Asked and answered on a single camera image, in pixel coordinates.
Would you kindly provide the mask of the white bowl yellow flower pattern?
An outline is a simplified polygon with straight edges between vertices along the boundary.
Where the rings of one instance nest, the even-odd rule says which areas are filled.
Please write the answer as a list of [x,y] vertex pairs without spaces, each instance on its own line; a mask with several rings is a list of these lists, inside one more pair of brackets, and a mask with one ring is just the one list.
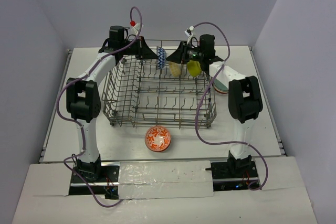
[[169,70],[174,78],[178,78],[182,73],[181,65],[170,61],[169,61]]

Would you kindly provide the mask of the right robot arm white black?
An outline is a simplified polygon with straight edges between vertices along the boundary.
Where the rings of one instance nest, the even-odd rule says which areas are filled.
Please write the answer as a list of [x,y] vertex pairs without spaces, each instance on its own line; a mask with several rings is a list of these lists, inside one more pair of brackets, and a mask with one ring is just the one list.
[[215,36],[209,34],[200,36],[197,47],[187,41],[180,42],[167,61],[182,64],[199,62],[201,70],[212,78],[209,86],[217,80],[228,88],[228,111],[234,119],[234,135],[225,171],[233,177],[240,177],[251,168],[251,155],[247,153],[247,148],[255,121],[263,110],[258,78],[246,76],[227,66],[226,60],[216,55]]

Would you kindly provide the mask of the blue zigzag patterned bowl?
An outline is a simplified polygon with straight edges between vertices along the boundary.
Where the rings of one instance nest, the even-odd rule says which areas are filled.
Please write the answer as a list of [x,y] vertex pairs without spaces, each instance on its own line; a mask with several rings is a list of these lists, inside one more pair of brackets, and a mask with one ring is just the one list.
[[166,64],[166,51],[162,47],[157,47],[156,48],[156,54],[157,54],[157,61],[156,61],[156,66],[158,69],[164,68]]

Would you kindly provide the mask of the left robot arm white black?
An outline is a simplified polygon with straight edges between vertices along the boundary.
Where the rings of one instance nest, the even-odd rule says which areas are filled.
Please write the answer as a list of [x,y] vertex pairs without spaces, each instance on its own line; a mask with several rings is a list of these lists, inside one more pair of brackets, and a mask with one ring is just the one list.
[[157,59],[144,37],[140,36],[141,29],[140,24],[132,27],[135,38],[130,41],[125,38],[126,28],[111,26],[109,37],[99,49],[93,64],[77,79],[67,80],[66,109],[77,123],[80,148],[80,156],[76,158],[76,172],[87,181],[99,180],[103,170],[96,139],[96,118],[101,110],[100,83],[124,56],[136,56],[141,60]]

